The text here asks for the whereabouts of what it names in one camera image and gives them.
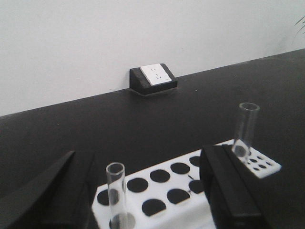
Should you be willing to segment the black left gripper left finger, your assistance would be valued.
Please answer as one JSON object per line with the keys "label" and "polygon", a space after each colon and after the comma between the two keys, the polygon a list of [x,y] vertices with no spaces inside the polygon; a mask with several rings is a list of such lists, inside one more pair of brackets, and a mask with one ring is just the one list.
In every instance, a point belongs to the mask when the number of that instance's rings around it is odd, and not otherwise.
{"label": "black left gripper left finger", "polygon": [[0,200],[2,229],[86,229],[95,197],[95,153],[69,151]]}

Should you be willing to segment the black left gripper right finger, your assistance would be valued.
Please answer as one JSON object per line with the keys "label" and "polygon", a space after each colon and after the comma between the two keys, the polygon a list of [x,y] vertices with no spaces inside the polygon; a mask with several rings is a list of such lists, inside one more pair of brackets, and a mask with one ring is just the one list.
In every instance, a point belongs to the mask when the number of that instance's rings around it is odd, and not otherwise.
{"label": "black left gripper right finger", "polygon": [[262,213],[222,146],[204,146],[200,180],[216,228],[261,229]]}

